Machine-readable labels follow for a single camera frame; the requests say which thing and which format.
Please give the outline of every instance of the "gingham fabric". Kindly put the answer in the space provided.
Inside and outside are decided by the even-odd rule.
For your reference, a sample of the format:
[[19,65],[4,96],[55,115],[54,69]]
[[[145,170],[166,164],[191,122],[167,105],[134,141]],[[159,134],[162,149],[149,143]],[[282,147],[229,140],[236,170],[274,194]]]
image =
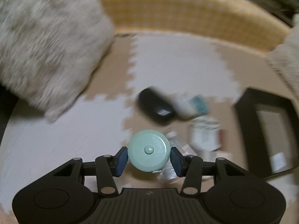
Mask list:
[[174,31],[214,37],[263,52],[289,27],[247,0],[101,0],[118,33]]

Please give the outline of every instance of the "round green object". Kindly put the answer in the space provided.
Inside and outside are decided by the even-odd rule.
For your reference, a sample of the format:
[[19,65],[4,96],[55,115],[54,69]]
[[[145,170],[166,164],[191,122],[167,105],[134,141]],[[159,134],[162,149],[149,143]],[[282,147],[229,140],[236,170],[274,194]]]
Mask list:
[[141,171],[154,172],[165,166],[170,157],[167,138],[155,130],[138,132],[129,142],[128,156]]

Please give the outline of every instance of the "black picture frame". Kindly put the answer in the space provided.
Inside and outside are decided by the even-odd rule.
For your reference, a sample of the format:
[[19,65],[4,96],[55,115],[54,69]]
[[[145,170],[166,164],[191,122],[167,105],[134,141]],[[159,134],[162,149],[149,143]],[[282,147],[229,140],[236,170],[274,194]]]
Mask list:
[[243,135],[249,171],[260,178],[267,178],[277,173],[272,171],[267,144],[257,114],[257,105],[269,105],[285,110],[297,146],[299,146],[299,118],[292,100],[254,88],[248,88],[239,101],[234,104]]

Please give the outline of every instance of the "yellow checkered fabric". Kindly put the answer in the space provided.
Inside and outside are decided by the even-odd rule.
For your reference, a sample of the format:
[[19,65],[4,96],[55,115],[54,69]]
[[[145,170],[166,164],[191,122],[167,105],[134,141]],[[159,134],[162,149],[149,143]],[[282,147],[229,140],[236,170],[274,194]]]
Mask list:
[[101,0],[117,33],[173,31],[209,36],[264,52],[289,27],[247,0]]

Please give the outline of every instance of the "white fur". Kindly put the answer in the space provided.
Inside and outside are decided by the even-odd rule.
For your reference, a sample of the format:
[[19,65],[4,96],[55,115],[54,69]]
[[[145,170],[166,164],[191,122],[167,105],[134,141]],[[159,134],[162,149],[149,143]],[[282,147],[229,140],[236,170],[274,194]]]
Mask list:
[[99,0],[0,0],[0,82],[53,122],[113,40]]

